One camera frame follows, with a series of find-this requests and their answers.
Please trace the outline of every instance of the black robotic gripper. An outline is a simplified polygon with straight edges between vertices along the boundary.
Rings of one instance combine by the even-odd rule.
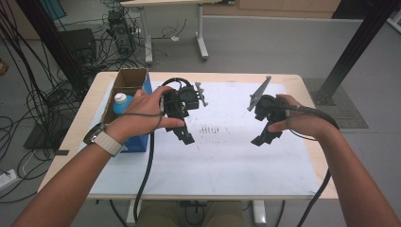
[[[179,118],[184,121],[184,118],[189,116],[188,110],[198,109],[200,106],[199,99],[204,100],[202,89],[198,89],[199,91],[196,92],[193,86],[185,86],[178,91],[171,89],[164,92],[160,101],[161,111],[168,117]],[[192,134],[188,132],[186,124],[183,127],[166,128],[166,130],[174,131],[178,139],[183,140],[186,145],[195,142]]]
[[[254,138],[251,143],[261,146],[264,143],[270,144],[275,138],[280,138],[282,132],[269,132],[268,126],[283,121],[287,118],[286,110],[281,109],[281,106],[287,106],[288,103],[279,97],[262,95],[256,103],[254,113],[256,119],[262,121],[265,117],[268,119],[268,124],[262,130],[262,133]]]

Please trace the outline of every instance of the finger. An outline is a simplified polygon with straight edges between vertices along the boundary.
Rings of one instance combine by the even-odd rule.
[[[144,90],[138,89],[138,90],[136,90],[135,95],[134,95],[133,97],[144,96],[144,95],[146,95],[146,94],[147,94],[147,93],[146,93]]]
[[[166,92],[171,89],[172,88],[169,86],[160,86],[156,90],[154,90],[153,95],[160,97],[162,96],[163,92]]]
[[[160,122],[159,128],[179,128],[185,126],[185,122],[181,119],[172,117],[163,117]]]
[[[290,95],[277,94],[276,97],[281,97],[286,102],[288,102],[289,105],[301,105],[299,101],[297,101],[293,96]]]
[[[273,124],[268,126],[268,131],[269,132],[279,132],[279,131],[284,131],[284,130],[287,130],[287,129],[288,129],[288,126],[287,126],[287,123],[286,123],[285,120],[273,123]]]

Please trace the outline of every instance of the table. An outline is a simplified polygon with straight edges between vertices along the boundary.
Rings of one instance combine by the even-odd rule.
[[[155,7],[165,7],[171,5],[189,5],[189,4],[198,5],[198,31],[196,32],[196,36],[197,36],[198,46],[200,48],[200,54],[204,60],[207,60],[209,58],[209,54],[207,53],[206,45],[204,44],[203,40],[202,4],[216,3],[219,1],[221,0],[135,0],[128,2],[121,2],[121,6],[124,8],[139,9],[144,38],[145,38],[145,60],[146,64],[151,65],[153,63],[153,56],[151,47],[151,37],[148,34],[146,9],[151,9]]]
[[[91,89],[85,97],[74,122],[71,125],[70,130],[66,134],[60,149],[69,150],[66,156],[56,156],[51,167],[47,171],[44,180],[39,188],[41,190],[45,184],[74,156],[78,153],[78,149],[81,146],[81,141],[84,135],[90,128],[93,117],[96,114],[96,109],[104,98],[107,87],[113,83],[116,77],[116,72],[103,72],[99,73],[94,80]],[[188,79],[191,82],[194,81],[213,81],[213,82],[227,82],[236,81],[243,83],[262,83],[266,78],[266,74],[216,74],[216,73],[163,73],[163,72],[150,72],[150,79],[154,81],[165,81],[166,79],[181,77]],[[306,106],[313,106],[313,102],[307,92],[301,77],[296,75],[271,75],[272,79],[270,84],[284,84],[287,93],[296,97],[301,103]],[[172,143],[181,143],[178,140],[174,140]],[[327,164],[323,156],[322,149],[319,144],[311,141],[304,141],[306,151],[310,158],[313,171],[316,174],[318,184],[323,181],[324,174],[327,170]],[[132,200],[135,198],[135,194],[89,194],[88,199],[123,199]],[[182,200],[182,199],[194,199],[185,195],[158,195],[155,197],[147,196],[146,193],[143,195],[143,199],[165,199],[165,200]],[[304,199],[310,199],[310,196],[305,196]],[[335,186],[332,182],[326,187],[321,195],[321,199],[337,199],[338,195]],[[269,195],[205,195],[200,197],[203,200],[268,200],[268,199],[294,199],[291,196],[269,196]]]

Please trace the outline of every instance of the black pole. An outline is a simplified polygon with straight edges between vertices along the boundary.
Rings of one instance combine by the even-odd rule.
[[[16,0],[16,2],[71,83],[78,101],[82,101],[89,90],[89,84],[71,53],[61,41],[53,19],[44,10],[40,0]]]
[[[312,98],[317,105],[333,105],[332,97],[340,84],[351,71],[354,64],[368,47],[377,32],[392,14],[398,0],[380,0],[357,29],[354,37],[342,52],[336,65],[317,92],[312,92]]]

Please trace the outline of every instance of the white watch strap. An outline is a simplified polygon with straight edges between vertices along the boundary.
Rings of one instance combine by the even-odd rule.
[[[123,148],[117,141],[110,137],[106,132],[101,132],[94,140],[101,148],[115,156]]]

